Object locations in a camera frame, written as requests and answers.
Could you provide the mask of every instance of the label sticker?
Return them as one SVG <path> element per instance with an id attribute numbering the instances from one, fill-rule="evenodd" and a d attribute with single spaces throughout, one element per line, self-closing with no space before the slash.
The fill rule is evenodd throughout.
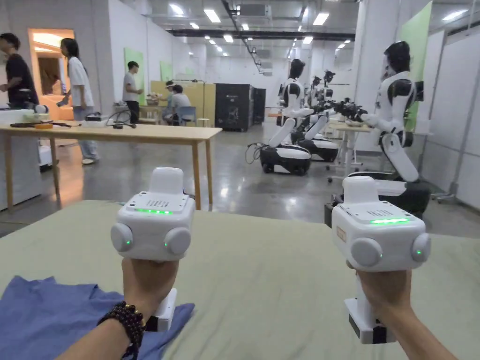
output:
<path id="1" fill-rule="evenodd" d="M 347 233 L 343 231 L 340 227 L 336 227 L 336 235 L 343 240 L 343 242 L 347 242 Z"/>

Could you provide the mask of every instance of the green led light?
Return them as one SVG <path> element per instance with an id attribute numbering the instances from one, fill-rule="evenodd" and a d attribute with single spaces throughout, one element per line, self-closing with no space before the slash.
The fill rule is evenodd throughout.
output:
<path id="1" fill-rule="evenodd" d="M 151 213 L 151 214 L 162 214 L 162 215 L 172 215 L 172 211 L 160 211 L 160 210 L 148 210 L 148 209 L 135 209 L 135 211 L 140 211 L 141 213 Z"/>
<path id="2" fill-rule="evenodd" d="M 383 219 L 383 220 L 372 220 L 370 224 L 398 224 L 398 223 L 407 223 L 410 220 L 408 219 Z"/>

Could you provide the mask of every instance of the black cabinet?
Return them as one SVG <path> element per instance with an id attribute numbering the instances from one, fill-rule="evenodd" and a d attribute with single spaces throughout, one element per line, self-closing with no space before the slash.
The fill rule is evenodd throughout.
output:
<path id="1" fill-rule="evenodd" d="M 253 123 L 261 124 L 265 121 L 265 101 L 267 90 L 254 88 L 253 91 Z"/>
<path id="2" fill-rule="evenodd" d="M 253 89 L 243 84 L 216 84 L 216 128 L 247 131 L 251 127 Z"/>

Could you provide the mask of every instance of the orange object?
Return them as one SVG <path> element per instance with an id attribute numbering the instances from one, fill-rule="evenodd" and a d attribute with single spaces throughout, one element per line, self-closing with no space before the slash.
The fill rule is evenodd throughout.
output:
<path id="1" fill-rule="evenodd" d="M 47 130 L 52 128 L 53 128 L 53 124 L 36 124 L 35 125 L 35 129 L 39 129 L 39 130 Z"/>

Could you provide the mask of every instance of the long black hair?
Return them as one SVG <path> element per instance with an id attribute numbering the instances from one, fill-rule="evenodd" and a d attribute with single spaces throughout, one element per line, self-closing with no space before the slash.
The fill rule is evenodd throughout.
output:
<path id="1" fill-rule="evenodd" d="M 67 52 L 68 52 L 67 58 L 70 59 L 72 57 L 76 57 L 78 60 L 80 60 L 80 48 L 78 47 L 77 40 L 66 37 L 66 38 L 61 40 L 60 46 L 65 46 L 65 48 L 67 49 Z M 67 64 L 67 71 L 69 71 L 69 70 L 70 70 L 70 64 Z"/>

